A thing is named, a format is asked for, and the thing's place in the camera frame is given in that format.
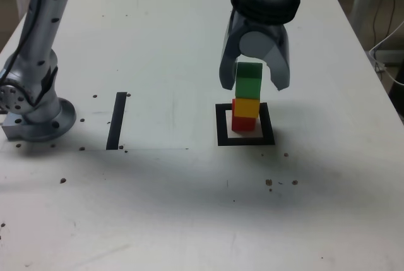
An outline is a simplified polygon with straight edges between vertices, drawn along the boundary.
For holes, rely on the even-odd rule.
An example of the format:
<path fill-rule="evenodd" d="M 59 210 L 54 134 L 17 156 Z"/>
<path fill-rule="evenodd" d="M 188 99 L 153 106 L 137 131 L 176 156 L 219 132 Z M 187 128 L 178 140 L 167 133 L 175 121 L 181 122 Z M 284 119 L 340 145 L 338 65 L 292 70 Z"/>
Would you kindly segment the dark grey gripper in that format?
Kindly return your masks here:
<path fill-rule="evenodd" d="M 231 90 L 235 84 L 236 60 L 240 55 L 260 59 L 270 69 L 278 91 L 290 85 L 288 35 L 283 25 L 265 25 L 232 10 L 219 66 L 221 86 Z"/>

